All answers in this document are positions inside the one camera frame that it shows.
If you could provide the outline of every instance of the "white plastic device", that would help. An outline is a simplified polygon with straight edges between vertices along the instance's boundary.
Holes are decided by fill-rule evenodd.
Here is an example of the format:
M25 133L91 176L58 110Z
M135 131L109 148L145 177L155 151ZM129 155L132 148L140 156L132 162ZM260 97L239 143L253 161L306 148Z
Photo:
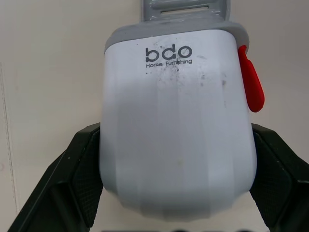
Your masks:
M100 174L125 207L188 220L250 190L256 152L238 47L223 29L107 47Z

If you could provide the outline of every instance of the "white wall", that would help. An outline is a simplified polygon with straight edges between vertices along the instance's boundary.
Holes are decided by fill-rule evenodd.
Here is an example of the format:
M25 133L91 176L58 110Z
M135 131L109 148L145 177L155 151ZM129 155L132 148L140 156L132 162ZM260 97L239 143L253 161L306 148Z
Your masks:
M276 130L307 162L308 8L309 1L232 0L266 94L252 121ZM104 44L139 13L138 0L0 1L0 231L73 135L100 121ZM250 195L211 219L165 223L123 209L106 192L92 231L178 228L267 231Z

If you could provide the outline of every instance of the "red plastic clip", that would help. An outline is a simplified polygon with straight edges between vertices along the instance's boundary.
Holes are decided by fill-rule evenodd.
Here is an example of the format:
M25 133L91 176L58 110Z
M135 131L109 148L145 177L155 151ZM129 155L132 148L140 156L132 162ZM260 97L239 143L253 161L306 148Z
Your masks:
M255 68L252 62L247 58L246 50L247 46L241 46L238 50L238 56L248 106L252 112L257 113L264 106L265 96Z

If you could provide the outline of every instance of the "black object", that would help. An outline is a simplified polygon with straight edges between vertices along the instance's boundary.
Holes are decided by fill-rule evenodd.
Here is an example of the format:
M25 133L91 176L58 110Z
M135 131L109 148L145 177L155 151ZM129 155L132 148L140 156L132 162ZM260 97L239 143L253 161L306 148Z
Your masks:
M257 173L251 195L271 232L309 231L309 165L276 132L253 124ZM88 232L103 185L99 124L78 132L46 170L9 232Z

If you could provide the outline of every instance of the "gray plastic cap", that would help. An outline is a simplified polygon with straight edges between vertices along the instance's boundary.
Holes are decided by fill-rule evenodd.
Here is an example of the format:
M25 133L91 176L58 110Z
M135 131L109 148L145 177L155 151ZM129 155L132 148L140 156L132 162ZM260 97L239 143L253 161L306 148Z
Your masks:
M207 6L207 10L195 13L162 15L164 11L175 11ZM161 35L191 31L218 29L231 33L237 47L249 48L246 29L229 22L230 0L143 0L143 22L117 29L105 44L105 50L116 43Z

